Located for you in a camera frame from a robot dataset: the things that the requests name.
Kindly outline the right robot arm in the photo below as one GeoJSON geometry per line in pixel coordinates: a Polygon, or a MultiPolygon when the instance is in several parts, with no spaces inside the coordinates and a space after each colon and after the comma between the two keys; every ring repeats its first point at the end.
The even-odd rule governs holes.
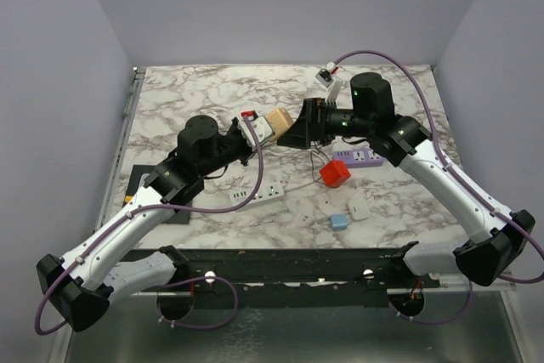
{"type": "Polygon", "coordinates": [[[303,101],[297,120],[279,137],[280,146],[308,149],[336,137],[362,138],[372,150],[422,184],[467,234],[455,242],[414,243],[390,267],[392,281],[409,287],[427,274],[462,274],[490,286],[523,251],[535,226],[525,210],[513,212],[491,199],[445,153],[415,118],[395,112],[391,86],[374,72],[350,80],[352,106],[341,109],[330,99],[303,101]]]}

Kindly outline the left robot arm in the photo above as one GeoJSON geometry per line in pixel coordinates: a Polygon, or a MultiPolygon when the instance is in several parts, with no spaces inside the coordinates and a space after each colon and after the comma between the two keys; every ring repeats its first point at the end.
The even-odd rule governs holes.
{"type": "Polygon", "coordinates": [[[123,257],[157,225],[175,213],[194,212],[190,202],[204,188],[205,178],[230,163],[246,165],[264,158],[261,143],[247,117],[234,118],[220,133],[210,116],[193,116],[179,132],[177,146],[154,167],[133,198],[100,230],[61,257],[51,254],[37,263],[42,299],[34,318],[35,332],[51,303],[65,324],[81,332],[96,323],[108,308],[136,292],[154,287],[175,291],[187,282],[180,253],[157,250],[135,262],[123,257]]]}

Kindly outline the white power strip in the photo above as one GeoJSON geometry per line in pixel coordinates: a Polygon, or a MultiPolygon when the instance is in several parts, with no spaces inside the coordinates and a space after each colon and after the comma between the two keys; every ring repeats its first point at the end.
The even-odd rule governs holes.
{"type": "MultiPolygon", "coordinates": [[[[292,192],[294,190],[303,189],[312,184],[315,184],[315,182],[308,182],[306,184],[288,185],[288,186],[283,185],[281,182],[262,183],[259,187],[259,190],[255,193],[251,201],[246,206],[249,207],[252,205],[256,205],[258,203],[273,201],[283,197],[285,193],[292,192]]],[[[232,206],[235,206],[245,201],[247,197],[249,197],[251,192],[252,192],[251,188],[244,188],[244,189],[229,193],[228,197],[230,200],[230,204],[232,206]]]]}

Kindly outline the purple power strip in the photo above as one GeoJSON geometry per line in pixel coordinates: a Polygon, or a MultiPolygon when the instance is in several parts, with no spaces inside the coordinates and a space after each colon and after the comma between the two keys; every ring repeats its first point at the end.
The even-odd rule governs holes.
{"type": "Polygon", "coordinates": [[[380,167],[385,162],[383,157],[370,148],[337,150],[333,152],[332,159],[343,162],[347,168],[380,167]]]}

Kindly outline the red cube socket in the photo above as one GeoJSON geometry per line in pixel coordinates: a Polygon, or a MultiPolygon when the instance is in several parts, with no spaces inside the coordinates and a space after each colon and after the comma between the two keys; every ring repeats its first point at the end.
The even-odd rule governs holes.
{"type": "Polygon", "coordinates": [[[327,187],[337,188],[351,177],[351,173],[344,162],[331,160],[320,170],[320,176],[327,187]]]}

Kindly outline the beige cube socket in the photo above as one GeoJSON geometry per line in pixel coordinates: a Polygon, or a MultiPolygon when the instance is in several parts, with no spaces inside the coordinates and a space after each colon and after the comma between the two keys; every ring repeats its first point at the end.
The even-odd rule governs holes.
{"type": "Polygon", "coordinates": [[[278,107],[273,109],[265,116],[267,122],[274,130],[274,135],[271,141],[276,141],[281,137],[293,124],[293,119],[286,108],[278,107]]]}

